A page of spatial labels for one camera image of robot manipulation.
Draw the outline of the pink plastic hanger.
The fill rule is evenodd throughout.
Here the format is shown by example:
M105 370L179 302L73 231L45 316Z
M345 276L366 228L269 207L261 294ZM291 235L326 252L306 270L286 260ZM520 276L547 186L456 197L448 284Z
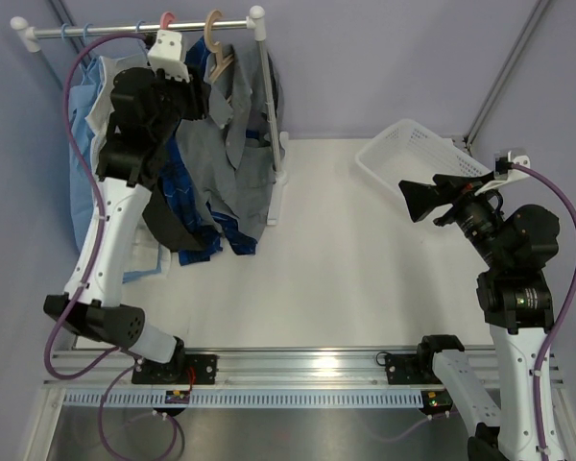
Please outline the pink plastic hanger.
M159 20L159 29L168 30L175 21L176 16L172 12L164 12Z

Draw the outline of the light blue shirt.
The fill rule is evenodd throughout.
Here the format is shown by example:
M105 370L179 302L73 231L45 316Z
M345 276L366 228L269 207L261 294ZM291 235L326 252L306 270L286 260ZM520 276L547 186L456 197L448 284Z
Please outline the light blue shirt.
M75 143L91 172L96 171L98 154L105 142L109 114L109 100L113 79L121 71L145 67L141 54L120 59L98 57L92 60L81 82L70 88L68 120ZM70 213L77 248L84 246L85 237L95 210L90 182L73 148L69 149ZM129 252L123 276L125 283L146 277L165 276L170 265L170 252L152 236L140 220Z

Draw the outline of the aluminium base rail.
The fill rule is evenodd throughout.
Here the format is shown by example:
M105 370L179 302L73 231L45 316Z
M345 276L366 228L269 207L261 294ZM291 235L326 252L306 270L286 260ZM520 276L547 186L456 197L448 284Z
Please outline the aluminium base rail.
M388 385L386 372L378 363L377 349L193 349L190 353L216 355L215 388L382 388ZM487 389L499 385L497 358L491 347L467 348L465 354L473 371ZM52 363L62 373L79 371L100 350L74 349L53 352ZM62 385L97 386L108 383L117 372L133 363L132 357L114 352L76 381Z

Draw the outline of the white plastic basket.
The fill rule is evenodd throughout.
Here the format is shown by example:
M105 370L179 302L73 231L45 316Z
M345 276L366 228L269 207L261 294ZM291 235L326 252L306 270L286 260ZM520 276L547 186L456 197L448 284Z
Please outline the white plastic basket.
M490 169L448 139L411 119L402 119L368 141L354 157L356 171L393 211L397 221L412 230L431 233L432 218L413 223L399 189L402 180L432 183L436 174L478 177Z

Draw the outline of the grey shirt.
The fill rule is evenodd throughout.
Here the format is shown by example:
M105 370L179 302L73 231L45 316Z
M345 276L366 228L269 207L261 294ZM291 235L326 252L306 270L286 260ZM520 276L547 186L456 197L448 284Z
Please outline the grey shirt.
M235 57L232 100L227 103L222 80L209 84L207 118L220 128L226 150L214 166L216 180L228 183L219 188L220 200L213 204L232 212L240 231L259 240L267 225L275 181L261 61L253 43L227 45L224 53Z

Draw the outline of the blue plaid shirt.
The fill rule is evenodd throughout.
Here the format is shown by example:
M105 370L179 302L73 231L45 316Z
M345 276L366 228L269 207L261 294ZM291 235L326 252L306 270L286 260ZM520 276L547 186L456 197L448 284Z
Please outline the blue plaid shirt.
M210 118L183 120L168 143L169 162L161 172L164 198L180 223L200 238L200 250L177 252L181 266L208 262L226 239L236 255L254 255L258 239L239 229L237 217L213 203L227 180L216 180L214 166L226 150L221 130Z

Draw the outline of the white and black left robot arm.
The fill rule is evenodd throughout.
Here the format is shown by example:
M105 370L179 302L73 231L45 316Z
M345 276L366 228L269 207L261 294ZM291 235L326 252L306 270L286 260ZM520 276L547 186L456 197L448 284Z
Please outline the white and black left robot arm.
M43 310L55 320L55 331L130 352L175 383L187 369L178 338L149 323L143 309L123 304L122 284L137 224L148 203L161 197L156 187L168 159L166 144L181 121L205 117L204 91L191 76L133 67L115 77L110 103L92 177L97 208L70 280L62 294L46 297Z

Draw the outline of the aluminium frame post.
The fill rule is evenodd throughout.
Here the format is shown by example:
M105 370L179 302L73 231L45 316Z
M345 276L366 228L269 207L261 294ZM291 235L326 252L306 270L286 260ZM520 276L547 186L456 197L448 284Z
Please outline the aluminium frame post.
M510 82L517 66L520 64L536 32L551 8L556 4L554 0L538 0L530 10L516 39L499 71L492 81L479 110L469 125L467 133L463 137L463 143L470 152L478 135L486 126L492 112L499 102L505 87Z

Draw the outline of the beige plastic hanger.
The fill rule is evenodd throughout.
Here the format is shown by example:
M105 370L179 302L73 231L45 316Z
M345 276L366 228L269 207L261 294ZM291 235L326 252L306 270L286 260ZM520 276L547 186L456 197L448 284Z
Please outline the beige plastic hanger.
M225 54L224 47L220 40L213 37L213 26L217 21L223 18L220 10L212 10L206 17L204 24L204 44L210 52L210 57L213 58L213 63L206 65L207 82L209 84L216 84L222 80L227 87L225 99L230 104L232 100L231 83L234 77L234 63L235 57L232 53Z

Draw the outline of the black garment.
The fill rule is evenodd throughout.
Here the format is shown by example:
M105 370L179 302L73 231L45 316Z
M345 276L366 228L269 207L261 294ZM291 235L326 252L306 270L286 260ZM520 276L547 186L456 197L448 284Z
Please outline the black garment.
M171 210L158 186L153 189L142 216L153 237L171 252L202 251L206 246Z

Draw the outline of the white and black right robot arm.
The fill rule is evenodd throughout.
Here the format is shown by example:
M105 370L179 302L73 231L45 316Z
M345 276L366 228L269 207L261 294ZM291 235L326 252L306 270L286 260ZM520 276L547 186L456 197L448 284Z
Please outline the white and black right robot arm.
M559 251L560 223L539 205L505 217L493 178L438 174L430 184L402 180L398 187L414 222L447 206L435 225L457 225L488 266L476 294L497 357L501 405L494 407L455 336L424 337L415 368L448 391L468 431L469 459L563 460L549 366L560 317L543 273Z

